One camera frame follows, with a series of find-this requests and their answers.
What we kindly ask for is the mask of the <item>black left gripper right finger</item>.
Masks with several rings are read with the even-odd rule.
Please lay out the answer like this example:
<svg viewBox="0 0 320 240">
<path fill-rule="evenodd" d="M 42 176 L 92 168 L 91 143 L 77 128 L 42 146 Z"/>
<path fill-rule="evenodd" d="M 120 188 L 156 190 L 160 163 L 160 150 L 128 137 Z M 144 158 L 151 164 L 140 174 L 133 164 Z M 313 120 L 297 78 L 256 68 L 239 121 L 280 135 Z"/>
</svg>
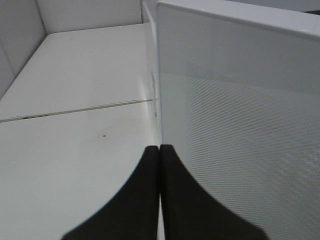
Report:
<svg viewBox="0 0 320 240">
<path fill-rule="evenodd" d="M 174 147 L 162 144 L 160 196 L 167 240 L 266 240 L 259 227 L 215 200 L 186 169 Z"/>
</svg>

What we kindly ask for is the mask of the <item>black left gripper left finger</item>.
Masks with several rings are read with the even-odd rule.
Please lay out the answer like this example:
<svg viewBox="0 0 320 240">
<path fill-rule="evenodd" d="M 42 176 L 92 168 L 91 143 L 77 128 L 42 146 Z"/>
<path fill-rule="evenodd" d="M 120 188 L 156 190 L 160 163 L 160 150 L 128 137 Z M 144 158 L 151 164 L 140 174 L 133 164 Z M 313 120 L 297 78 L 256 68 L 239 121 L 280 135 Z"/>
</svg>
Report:
<svg viewBox="0 0 320 240">
<path fill-rule="evenodd" d="M 156 240 L 159 220 L 159 148 L 147 146 L 121 189 L 64 240 Z"/>
</svg>

